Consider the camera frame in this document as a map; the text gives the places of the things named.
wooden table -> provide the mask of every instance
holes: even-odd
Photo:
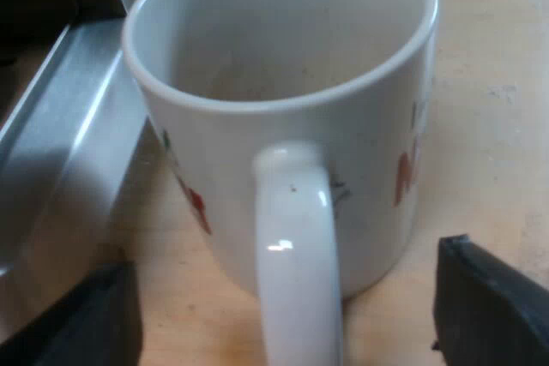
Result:
[[[419,222],[405,255],[345,307],[353,366],[440,365],[437,240],[473,240],[549,286],[549,0],[441,0]],[[205,249],[150,129],[112,215],[137,261],[142,365],[264,364],[257,301]]]

ceramic mug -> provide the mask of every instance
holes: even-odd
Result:
[[[341,297],[413,227],[437,0],[136,0],[126,63],[271,366],[341,362]]]

